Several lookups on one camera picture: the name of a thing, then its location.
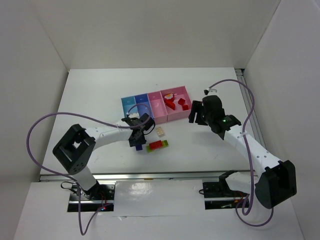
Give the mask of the red curved lego brick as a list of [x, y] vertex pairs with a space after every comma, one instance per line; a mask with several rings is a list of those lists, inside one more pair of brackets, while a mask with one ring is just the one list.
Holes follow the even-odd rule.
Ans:
[[184, 111], [186, 111], [186, 110], [189, 109], [189, 107], [188, 107], [188, 105], [183, 105], [183, 106], [182, 106], [182, 109], [183, 109]]
[[186, 100], [183, 99], [183, 98], [180, 98], [180, 99], [178, 100], [178, 104], [181, 105], [181, 106], [185, 105], [185, 103], [186, 103]]

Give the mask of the beige lego brick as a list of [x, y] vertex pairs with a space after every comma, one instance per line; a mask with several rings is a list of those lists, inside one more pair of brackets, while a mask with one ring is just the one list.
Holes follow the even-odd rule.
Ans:
[[161, 127], [157, 127], [157, 128], [155, 129], [155, 131], [156, 131], [156, 134], [157, 134], [159, 137], [163, 137], [163, 136], [165, 135], [165, 132], [164, 132], [164, 130], [163, 130]]

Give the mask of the dark blue lego brick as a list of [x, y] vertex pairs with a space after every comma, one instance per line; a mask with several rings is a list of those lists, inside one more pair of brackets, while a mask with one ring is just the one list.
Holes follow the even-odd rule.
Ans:
[[143, 150], [143, 146], [142, 145], [136, 145], [135, 149], [136, 149], [136, 151], [142, 151]]

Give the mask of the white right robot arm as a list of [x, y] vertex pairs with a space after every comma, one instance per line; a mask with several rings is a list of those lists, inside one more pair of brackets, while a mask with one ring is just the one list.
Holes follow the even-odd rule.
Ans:
[[271, 209], [297, 193], [296, 168], [269, 153], [233, 115], [227, 115], [216, 95], [194, 100], [188, 117], [190, 123], [209, 126], [211, 131], [233, 146], [252, 162], [255, 177], [230, 170], [219, 177], [223, 188], [242, 193], [254, 193], [262, 206]]

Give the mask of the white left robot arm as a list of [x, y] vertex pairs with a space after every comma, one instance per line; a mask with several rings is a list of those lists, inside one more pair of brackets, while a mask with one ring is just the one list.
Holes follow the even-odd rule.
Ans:
[[84, 128], [72, 125], [52, 150], [53, 155], [67, 173], [79, 184], [90, 198], [97, 199], [106, 192], [87, 167], [94, 150], [103, 146], [128, 141], [130, 147], [144, 145], [145, 131], [155, 126], [155, 121], [147, 113], [141, 117], [125, 117], [112, 126]]

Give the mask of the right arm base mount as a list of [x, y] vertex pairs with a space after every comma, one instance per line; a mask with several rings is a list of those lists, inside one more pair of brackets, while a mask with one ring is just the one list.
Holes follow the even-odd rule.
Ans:
[[238, 172], [230, 170], [220, 175], [218, 181], [202, 183], [203, 188], [198, 193], [204, 196], [206, 210], [234, 209], [244, 200], [246, 193], [231, 190], [227, 185], [226, 178], [234, 173]]

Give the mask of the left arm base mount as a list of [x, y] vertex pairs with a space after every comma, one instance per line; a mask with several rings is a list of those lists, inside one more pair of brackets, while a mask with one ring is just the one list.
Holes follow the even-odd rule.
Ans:
[[[95, 212], [98, 208], [102, 209], [101, 212], [113, 212], [114, 211], [114, 196], [116, 189], [115, 181], [107, 181], [100, 184], [103, 188], [103, 192], [97, 193], [96, 196], [89, 196], [83, 190], [80, 191], [80, 204], [82, 212]], [[64, 190], [68, 190], [69, 200], [67, 206], [67, 212], [78, 212], [78, 194], [76, 184], [72, 184], [71, 181], [64, 181], [60, 187]]]

